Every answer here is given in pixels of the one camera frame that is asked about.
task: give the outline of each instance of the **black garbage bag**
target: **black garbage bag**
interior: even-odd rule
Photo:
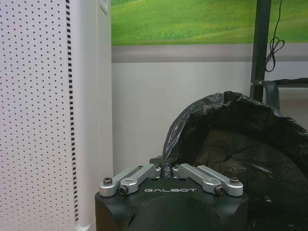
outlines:
[[[238,177],[252,227],[308,229],[308,131],[275,108],[231,91],[192,103],[170,127],[162,176],[176,163]]]

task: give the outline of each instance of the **perforated surface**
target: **perforated surface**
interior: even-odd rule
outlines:
[[[74,229],[68,4],[0,0],[1,231]]]

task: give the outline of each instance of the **black metal stand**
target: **black metal stand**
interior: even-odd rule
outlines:
[[[263,86],[259,82],[264,80],[265,73],[270,24],[270,4],[271,0],[257,0],[250,98],[260,102],[263,101]]]

